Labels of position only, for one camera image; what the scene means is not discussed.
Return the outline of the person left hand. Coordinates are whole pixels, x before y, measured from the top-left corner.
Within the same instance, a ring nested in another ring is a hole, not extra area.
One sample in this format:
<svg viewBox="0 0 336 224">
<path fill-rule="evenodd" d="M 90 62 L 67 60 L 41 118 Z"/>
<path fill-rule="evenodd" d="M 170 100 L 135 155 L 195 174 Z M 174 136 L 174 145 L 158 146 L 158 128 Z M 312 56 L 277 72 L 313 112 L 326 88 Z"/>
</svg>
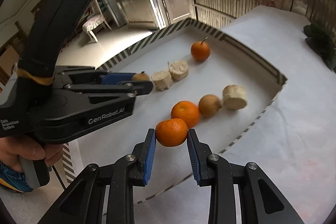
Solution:
<svg viewBox="0 0 336 224">
<path fill-rule="evenodd" d="M 31 138 L 1 138 L 1 162 L 9 168 L 23 173 L 19 157 L 27 160 L 44 160 L 46 166 L 57 163 L 63 154 L 62 144 L 48 144 L 42 147 Z"/>
</svg>

